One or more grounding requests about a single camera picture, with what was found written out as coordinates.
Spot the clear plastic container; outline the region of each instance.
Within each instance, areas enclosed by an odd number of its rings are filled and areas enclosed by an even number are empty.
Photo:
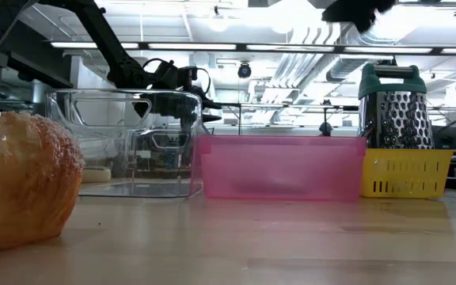
[[[365,138],[202,136],[210,198],[357,200]]]
[[[81,195],[182,197],[202,187],[192,172],[201,130],[194,94],[61,89],[47,95],[47,116],[80,140]]]

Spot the table surface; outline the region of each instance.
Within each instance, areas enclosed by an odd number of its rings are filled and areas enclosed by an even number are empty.
[[[456,285],[456,192],[358,203],[79,199],[63,234],[0,252],[0,285]]]

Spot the pink plastic bin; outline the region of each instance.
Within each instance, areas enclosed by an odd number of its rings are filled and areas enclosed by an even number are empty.
[[[216,136],[199,138],[209,198],[356,200],[364,138]]]

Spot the yellow plastic basket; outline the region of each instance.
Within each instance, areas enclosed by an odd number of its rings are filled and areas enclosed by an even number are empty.
[[[439,198],[444,194],[453,150],[368,149],[362,196]]]

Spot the green grater handle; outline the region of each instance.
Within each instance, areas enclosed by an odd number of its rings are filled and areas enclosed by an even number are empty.
[[[404,83],[382,84],[380,78],[403,78]],[[380,91],[408,91],[425,94],[427,86],[420,77],[417,66],[375,66],[368,63],[363,67],[358,98],[362,99]]]

